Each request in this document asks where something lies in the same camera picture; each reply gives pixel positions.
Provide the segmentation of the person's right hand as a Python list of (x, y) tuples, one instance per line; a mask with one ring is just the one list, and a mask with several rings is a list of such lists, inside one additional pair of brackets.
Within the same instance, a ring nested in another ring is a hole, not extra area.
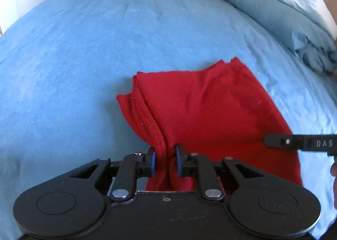
[(337, 164), (332, 164), (330, 173), (334, 177), (333, 192), (334, 192), (334, 208), (337, 209)]

